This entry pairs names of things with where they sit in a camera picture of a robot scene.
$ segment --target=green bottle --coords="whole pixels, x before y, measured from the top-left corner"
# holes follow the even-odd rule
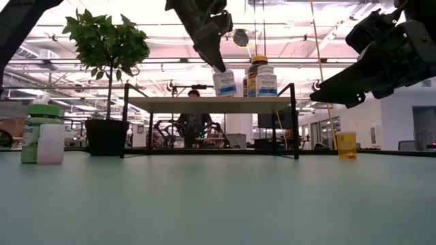
[[[36,163],[40,127],[42,124],[61,124],[61,109],[55,105],[31,104],[27,107],[29,117],[22,135],[21,163]]]

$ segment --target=light blue table surface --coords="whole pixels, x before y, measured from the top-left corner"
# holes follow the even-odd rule
[[[0,153],[0,244],[436,244],[436,159]]]

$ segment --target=white plastic bottle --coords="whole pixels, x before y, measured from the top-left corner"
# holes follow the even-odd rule
[[[274,67],[261,65],[256,76],[256,97],[277,97],[277,76]]]
[[[65,145],[65,126],[41,125],[37,147],[37,164],[62,164]]]
[[[229,97],[236,95],[236,83],[234,80],[234,74],[228,66],[225,66],[225,72],[219,71],[216,67],[213,67],[213,84],[215,87],[215,94],[217,97]]]

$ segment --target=person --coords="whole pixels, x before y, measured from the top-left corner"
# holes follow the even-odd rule
[[[189,97],[199,97],[200,93],[193,89],[188,92]],[[199,132],[204,130],[204,126],[207,123],[212,122],[210,114],[181,114],[177,119],[177,122],[181,125],[185,125],[184,142],[185,148],[193,148],[193,145],[197,143],[196,138]]]

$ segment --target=plastic cup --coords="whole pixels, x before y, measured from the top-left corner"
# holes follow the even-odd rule
[[[338,132],[336,133],[336,137],[339,159],[357,159],[356,133]]]

